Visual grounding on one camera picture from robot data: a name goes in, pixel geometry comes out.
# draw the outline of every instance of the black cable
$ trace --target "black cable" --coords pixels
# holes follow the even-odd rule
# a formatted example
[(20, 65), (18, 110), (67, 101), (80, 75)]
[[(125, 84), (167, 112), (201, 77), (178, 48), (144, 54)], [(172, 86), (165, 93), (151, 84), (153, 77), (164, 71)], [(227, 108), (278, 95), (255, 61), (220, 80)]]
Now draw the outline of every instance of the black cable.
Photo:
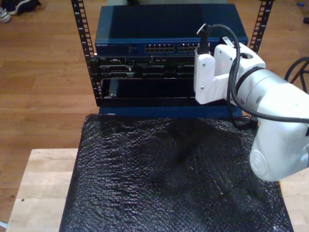
[(257, 111), (251, 110), (251, 109), (247, 109), (244, 106), (242, 106), (242, 104), (239, 102), (239, 100), (237, 98), (236, 88), (235, 88), (236, 77), (237, 77), (237, 72), (238, 72), (239, 62), (240, 62), (240, 45), (239, 45), (238, 38), (235, 35), (235, 33), (229, 27), (222, 25), (222, 24), (214, 24), (214, 25), (210, 26), (206, 30), (206, 35), (208, 36), (210, 31), (213, 30), (213, 29), (224, 29), (224, 30), (226, 30), (233, 37), (233, 40), (235, 42), (235, 44), (234, 44), (234, 46), (236, 48), (236, 58), (234, 60), (235, 65), (231, 67), (230, 75), (229, 75), (229, 79), (228, 79), (228, 85), (229, 85), (230, 93), (232, 95), (232, 98), (233, 98), (235, 104), (241, 110), (247, 112), (248, 114), (250, 114), (252, 116), (263, 118), (263, 119), (266, 119), (266, 120), (278, 121), (278, 122), (294, 122), (294, 123), (307, 123), (307, 124), (309, 124), (308, 118), (280, 117), (280, 116), (266, 115), (266, 114), (262, 114), (260, 112), (257, 112)]
[(285, 79), (286, 81), (288, 81), (288, 80), (289, 80), (289, 77), (290, 77), (290, 75), (291, 75), (291, 73), (292, 73), (292, 71), (293, 71), (293, 69), (294, 69), (298, 64), (300, 64), (300, 63), (302, 63), (302, 62), (304, 62), (304, 61), (309, 61), (309, 57), (303, 57), (303, 58), (300, 58), (300, 59), (298, 59), (297, 61), (295, 61), (295, 62), (291, 65), (291, 67), (288, 69), (288, 71), (286, 72), (284, 79)]

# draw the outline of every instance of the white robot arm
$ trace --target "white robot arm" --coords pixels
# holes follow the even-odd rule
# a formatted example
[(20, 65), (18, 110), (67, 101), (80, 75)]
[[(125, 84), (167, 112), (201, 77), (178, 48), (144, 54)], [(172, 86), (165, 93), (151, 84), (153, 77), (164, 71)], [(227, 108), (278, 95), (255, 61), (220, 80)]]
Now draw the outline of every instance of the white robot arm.
[[(224, 40), (226, 44), (216, 46), (213, 56), (196, 50), (194, 90), (200, 104), (228, 97), (237, 49), (228, 38)], [(248, 113), (257, 113), (261, 124), (250, 165), (259, 178), (276, 181), (308, 167), (309, 95), (267, 70), (265, 62), (250, 48), (241, 43), (239, 46), (242, 56), (233, 86), (238, 103), (233, 98), (231, 103)], [(259, 117), (262, 114), (270, 120)]]

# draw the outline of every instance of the wooden floor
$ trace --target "wooden floor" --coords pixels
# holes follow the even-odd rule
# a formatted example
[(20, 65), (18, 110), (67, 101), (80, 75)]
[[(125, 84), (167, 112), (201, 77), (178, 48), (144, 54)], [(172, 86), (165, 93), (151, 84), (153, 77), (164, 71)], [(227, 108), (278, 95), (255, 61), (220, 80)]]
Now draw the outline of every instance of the wooden floor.
[[(85, 0), (92, 39), (106, 2)], [(229, 2), (250, 38), (260, 1)], [(0, 221), (9, 220), (31, 150), (78, 147), (84, 118), (98, 112), (70, 1), (41, 3), (0, 24)], [(302, 20), (295, 1), (275, 2), (259, 55), (281, 76), (309, 56), (309, 26)]]

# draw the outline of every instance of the network switch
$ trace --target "network switch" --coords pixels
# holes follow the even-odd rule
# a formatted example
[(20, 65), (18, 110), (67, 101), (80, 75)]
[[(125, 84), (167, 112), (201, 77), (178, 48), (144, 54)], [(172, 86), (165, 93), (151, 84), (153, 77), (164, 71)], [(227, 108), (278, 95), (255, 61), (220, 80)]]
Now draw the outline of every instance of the network switch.
[[(241, 43), (248, 43), (233, 4), (103, 6), (96, 51), (100, 57), (193, 55), (200, 42), (196, 33), (204, 23), (227, 25)], [(210, 45), (216, 46), (223, 36), (223, 31), (214, 31)]]

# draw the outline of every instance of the shoe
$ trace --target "shoe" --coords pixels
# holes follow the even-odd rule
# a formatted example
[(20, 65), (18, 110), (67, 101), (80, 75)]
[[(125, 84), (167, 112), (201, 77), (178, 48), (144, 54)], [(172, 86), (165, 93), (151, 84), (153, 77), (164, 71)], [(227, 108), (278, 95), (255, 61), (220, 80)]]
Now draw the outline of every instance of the shoe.
[(5, 9), (0, 7), (0, 22), (7, 23), (11, 19), (11, 16), (6, 12)]
[(37, 5), (41, 5), (38, 0), (2, 0), (1, 3), (1, 7), (5, 8), (10, 15), (33, 11)]

